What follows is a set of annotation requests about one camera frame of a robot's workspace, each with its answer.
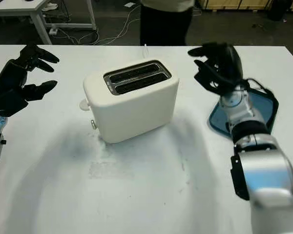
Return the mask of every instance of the person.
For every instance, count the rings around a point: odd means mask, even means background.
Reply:
[[[140,44],[186,45],[194,0],[141,0]]]

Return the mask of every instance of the floor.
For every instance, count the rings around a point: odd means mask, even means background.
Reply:
[[[65,0],[68,12],[72,14],[71,22],[90,22],[86,3],[83,1]],[[133,7],[124,7],[125,0],[99,0],[93,1],[96,23],[99,27],[100,39],[117,36],[124,27],[124,22]],[[129,17],[131,22],[128,31],[123,36],[112,41],[107,39],[98,42],[98,45],[139,45],[139,8],[135,9]],[[58,17],[63,16],[61,10],[49,12]],[[194,11],[192,23],[188,31],[187,44],[201,45],[208,41],[229,42],[234,45],[284,45],[293,54],[293,12],[287,13],[284,20],[274,22],[267,19],[265,12],[236,12]],[[51,37],[54,44],[91,44],[97,40],[97,35],[88,30],[65,30],[71,37],[59,32],[57,37]],[[26,44],[29,42],[41,44],[35,27],[27,18],[5,18],[0,20],[0,44]]]

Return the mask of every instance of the white toaster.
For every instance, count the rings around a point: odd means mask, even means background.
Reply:
[[[168,123],[178,84],[169,67],[148,59],[87,77],[85,101],[103,140],[116,143]]]

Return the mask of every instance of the white table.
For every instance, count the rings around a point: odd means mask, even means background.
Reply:
[[[0,46],[0,71],[22,46]],[[133,46],[43,46],[58,86],[9,119],[0,159],[0,234],[251,234],[249,203],[234,194],[232,142],[207,126],[218,97],[193,78],[189,47],[149,47],[180,78],[170,124],[105,144],[79,109],[83,79],[143,57]],[[245,77],[280,102],[273,135],[293,164],[293,56],[285,47],[236,47]]]
[[[91,19],[91,24],[82,23],[46,23],[42,14],[41,9],[44,7],[45,3],[49,0],[33,0],[33,1],[25,1],[25,0],[3,0],[0,2],[0,16],[30,16],[37,32],[42,39],[44,44],[52,45],[50,37],[46,31],[46,27],[66,27],[66,28],[91,28],[93,30],[97,29],[94,13],[92,9],[91,0],[86,0],[89,15]]]

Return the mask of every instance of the robotic arm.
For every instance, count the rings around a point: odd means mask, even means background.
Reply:
[[[48,51],[36,45],[28,45],[21,50],[20,57],[9,60],[0,73],[0,154],[2,146],[6,144],[2,130],[7,124],[7,117],[25,108],[28,101],[42,99],[44,94],[51,91],[57,84],[56,81],[51,80],[40,86],[25,85],[27,72],[35,67],[47,72],[54,71],[42,59],[52,63],[59,62],[59,59]]]
[[[195,79],[220,96],[227,114],[234,143],[231,176],[235,193],[251,203],[253,233],[293,234],[293,168],[252,105],[250,79],[243,79],[237,51],[226,43],[209,43],[188,53],[208,58],[194,61],[199,67]]]

